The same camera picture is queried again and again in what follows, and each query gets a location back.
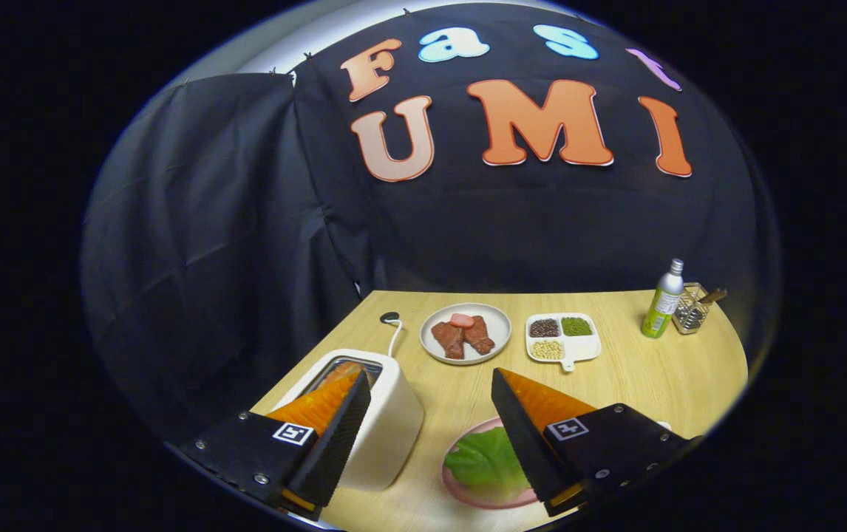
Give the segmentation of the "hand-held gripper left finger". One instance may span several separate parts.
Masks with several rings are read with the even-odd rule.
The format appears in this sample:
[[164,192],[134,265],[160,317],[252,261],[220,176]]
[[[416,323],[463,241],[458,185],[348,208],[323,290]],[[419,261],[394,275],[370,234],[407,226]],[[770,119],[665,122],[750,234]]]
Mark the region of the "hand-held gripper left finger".
[[244,498],[318,519],[338,488],[371,400],[359,370],[266,415],[236,413],[177,450]]

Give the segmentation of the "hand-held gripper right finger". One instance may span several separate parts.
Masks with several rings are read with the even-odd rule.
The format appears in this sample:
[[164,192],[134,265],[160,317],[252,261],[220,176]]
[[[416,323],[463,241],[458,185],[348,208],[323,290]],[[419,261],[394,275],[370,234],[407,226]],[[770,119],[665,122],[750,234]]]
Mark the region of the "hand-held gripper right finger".
[[551,517],[615,501],[704,440],[681,437],[622,402],[596,408],[501,367],[492,373],[491,400]]

